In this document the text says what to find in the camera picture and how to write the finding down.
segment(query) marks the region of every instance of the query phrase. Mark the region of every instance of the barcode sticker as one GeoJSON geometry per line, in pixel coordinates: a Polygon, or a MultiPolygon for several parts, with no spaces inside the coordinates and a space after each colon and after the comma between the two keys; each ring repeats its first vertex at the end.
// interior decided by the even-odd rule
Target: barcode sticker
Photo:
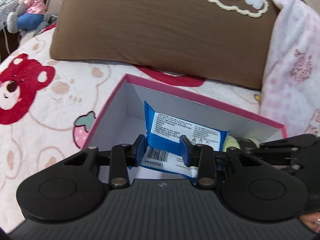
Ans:
{"type": "Polygon", "coordinates": [[[181,156],[147,147],[146,153],[141,161],[141,166],[158,170],[170,171],[196,178],[198,167],[187,167],[181,156]]]}
{"type": "Polygon", "coordinates": [[[211,146],[215,151],[220,150],[220,131],[166,114],[155,113],[151,133],[176,143],[184,134],[192,144],[201,143],[211,146]]]}
{"type": "Polygon", "coordinates": [[[162,162],[168,162],[168,154],[169,152],[151,148],[151,150],[147,155],[147,158],[162,161],[162,162]]]}

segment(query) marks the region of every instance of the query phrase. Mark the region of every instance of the plush toy foot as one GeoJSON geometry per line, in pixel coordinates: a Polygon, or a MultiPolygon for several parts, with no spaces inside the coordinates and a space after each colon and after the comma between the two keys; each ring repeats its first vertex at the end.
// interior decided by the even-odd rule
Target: plush toy foot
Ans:
{"type": "Polygon", "coordinates": [[[7,17],[7,30],[9,33],[17,33],[18,30],[18,16],[15,12],[11,12],[7,17]]]}

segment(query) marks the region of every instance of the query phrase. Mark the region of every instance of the bedding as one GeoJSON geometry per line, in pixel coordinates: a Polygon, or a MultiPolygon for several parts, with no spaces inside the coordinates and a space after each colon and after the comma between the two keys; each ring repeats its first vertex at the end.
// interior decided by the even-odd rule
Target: bedding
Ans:
{"type": "Polygon", "coordinates": [[[63,0],[51,57],[109,59],[261,89],[271,0],[63,0]]]}
{"type": "Polygon", "coordinates": [[[276,20],[263,80],[261,115],[288,136],[320,135],[320,15],[300,0],[273,0],[276,20]]]}
{"type": "Polygon", "coordinates": [[[6,232],[23,220],[18,185],[79,151],[126,73],[259,112],[260,94],[235,85],[107,60],[53,60],[54,30],[30,39],[0,65],[0,227],[6,232]]]}

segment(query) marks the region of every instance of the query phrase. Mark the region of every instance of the human hand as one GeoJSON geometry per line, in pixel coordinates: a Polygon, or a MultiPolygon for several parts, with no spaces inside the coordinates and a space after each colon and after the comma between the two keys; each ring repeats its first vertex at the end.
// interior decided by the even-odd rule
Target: human hand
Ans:
{"type": "Polygon", "coordinates": [[[320,232],[320,212],[314,212],[308,215],[302,215],[300,217],[301,222],[303,222],[312,231],[320,232]]]}

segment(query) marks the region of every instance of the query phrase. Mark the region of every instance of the pink box rim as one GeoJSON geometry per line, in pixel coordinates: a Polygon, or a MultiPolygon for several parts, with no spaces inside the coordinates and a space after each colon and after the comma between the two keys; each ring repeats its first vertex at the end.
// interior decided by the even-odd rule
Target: pink box rim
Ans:
{"type": "Polygon", "coordinates": [[[92,136],[95,133],[95,130],[97,129],[97,124],[100,123],[100,121],[102,120],[102,118],[103,118],[105,112],[107,111],[110,103],[112,102],[113,98],[115,97],[115,95],[118,93],[118,90],[121,88],[121,86],[125,82],[127,82],[129,84],[132,84],[132,85],[137,85],[137,86],[140,86],[140,87],[144,87],[144,88],[156,90],[156,91],[159,91],[159,92],[163,92],[163,93],[166,93],[166,94],[169,94],[169,95],[172,95],[172,96],[177,96],[177,97],[180,97],[180,98],[184,98],[184,99],[187,99],[187,100],[190,100],[190,101],[194,101],[196,103],[200,103],[200,104],[203,104],[203,105],[206,105],[206,106],[211,106],[211,107],[220,109],[222,111],[229,112],[231,114],[235,114],[235,115],[238,115],[238,116],[241,116],[241,117],[244,117],[244,118],[247,118],[247,119],[251,119],[251,120],[259,122],[259,123],[263,123],[265,125],[268,125],[268,126],[271,126],[271,127],[274,127],[276,129],[281,130],[283,138],[287,138],[288,137],[285,125],[280,124],[278,122],[275,122],[273,120],[270,120],[270,119],[268,119],[266,117],[263,117],[263,116],[261,116],[259,114],[252,113],[252,112],[247,111],[245,109],[241,109],[239,107],[224,103],[224,102],[219,101],[219,100],[214,99],[214,98],[209,98],[209,97],[206,97],[206,96],[203,96],[203,95],[199,95],[199,94],[196,94],[194,92],[187,91],[187,90],[175,87],[175,86],[167,85],[167,84],[164,84],[162,82],[158,82],[158,81],[142,78],[142,77],[139,77],[139,76],[134,76],[134,75],[131,75],[131,74],[125,74],[123,76],[123,78],[120,80],[120,82],[118,83],[118,85],[115,87],[113,92],[111,93],[110,97],[108,98],[108,100],[104,104],[101,112],[99,113],[98,117],[94,121],[92,127],[90,128],[89,136],[87,137],[86,142],[84,143],[82,149],[85,149],[85,148],[87,148],[89,146],[88,144],[91,141],[92,136]]]}

